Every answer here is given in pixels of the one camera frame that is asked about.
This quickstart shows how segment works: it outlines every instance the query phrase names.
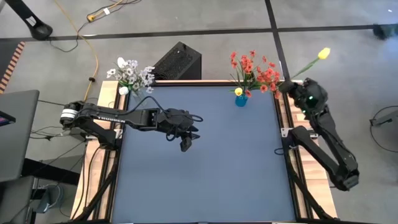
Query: yellow flower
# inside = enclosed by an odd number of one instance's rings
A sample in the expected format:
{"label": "yellow flower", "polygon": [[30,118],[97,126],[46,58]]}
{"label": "yellow flower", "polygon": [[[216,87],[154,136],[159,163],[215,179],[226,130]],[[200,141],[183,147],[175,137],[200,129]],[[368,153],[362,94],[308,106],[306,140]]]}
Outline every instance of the yellow flower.
{"label": "yellow flower", "polygon": [[321,50],[321,52],[319,52],[318,58],[324,60],[328,58],[329,54],[330,54],[330,48],[325,47],[323,50]]}
{"label": "yellow flower", "polygon": [[238,88],[235,89],[236,96],[240,96],[240,95],[242,95],[242,93],[243,93],[242,88],[238,87]]}

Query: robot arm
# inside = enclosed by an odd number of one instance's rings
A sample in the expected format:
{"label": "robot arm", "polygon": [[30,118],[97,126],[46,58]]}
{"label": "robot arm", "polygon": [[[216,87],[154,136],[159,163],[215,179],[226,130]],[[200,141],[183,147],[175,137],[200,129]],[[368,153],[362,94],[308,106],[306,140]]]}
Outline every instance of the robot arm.
{"label": "robot arm", "polygon": [[200,137],[192,133],[198,131],[193,122],[203,121],[201,118],[194,119],[197,117],[188,111],[172,108],[167,110],[152,108],[124,111],[76,101],[64,106],[60,123],[64,129],[80,128],[94,135],[98,138],[101,147],[105,149],[117,149],[116,132],[102,128],[93,121],[94,119],[126,123],[139,131],[162,132],[166,134],[168,141],[181,138],[181,151],[185,152],[192,145],[192,140]]}
{"label": "robot arm", "polygon": [[325,104],[327,92],[309,78],[303,85],[286,81],[279,90],[294,99],[295,106],[302,110],[313,130],[324,138],[337,162],[312,141],[303,126],[291,129],[284,141],[289,146],[303,146],[325,168],[337,189],[347,191],[357,185],[358,163],[336,132],[335,122]]}

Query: black stand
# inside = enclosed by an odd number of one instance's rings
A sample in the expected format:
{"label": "black stand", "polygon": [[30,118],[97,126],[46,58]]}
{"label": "black stand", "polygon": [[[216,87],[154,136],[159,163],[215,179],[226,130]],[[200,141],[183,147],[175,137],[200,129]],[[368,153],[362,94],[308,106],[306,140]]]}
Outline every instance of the black stand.
{"label": "black stand", "polygon": [[52,28],[42,22],[22,0],[5,0],[14,12],[25,22],[30,34],[36,40],[45,40],[51,33]]}
{"label": "black stand", "polygon": [[24,176],[33,175],[34,177],[54,180],[57,182],[78,185],[80,174],[72,172],[70,170],[61,169],[54,166],[34,161],[32,159],[26,159],[22,168],[22,174]]}

